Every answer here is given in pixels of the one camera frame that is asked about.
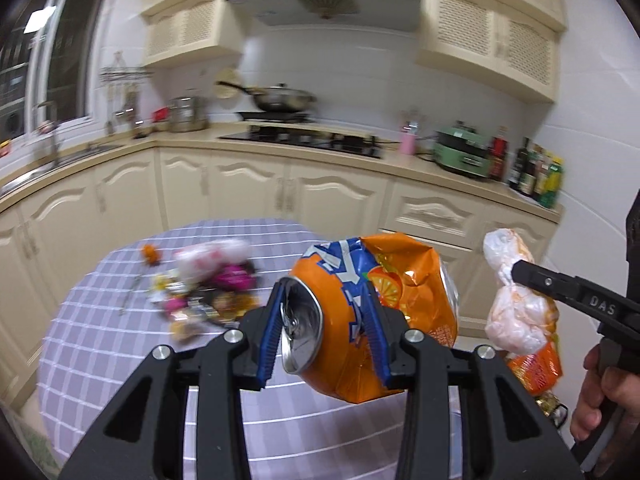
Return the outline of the right hand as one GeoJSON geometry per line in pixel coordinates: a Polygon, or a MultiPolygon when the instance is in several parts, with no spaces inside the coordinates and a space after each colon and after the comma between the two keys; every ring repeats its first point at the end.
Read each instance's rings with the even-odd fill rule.
{"type": "Polygon", "coordinates": [[[578,396],[575,411],[570,421],[570,433],[577,441],[585,441],[600,425],[600,406],[605,398],[617,403],[625,410],[620,426],[608,446],[600,454],[593,473],[602,477],[614,464],[616,458],[627,447],[639,426],[640,379],[638,375],[608,367],[602,376],[598,374],[600,344],[596,344],[585,356],[586,376],[578,396]]]}

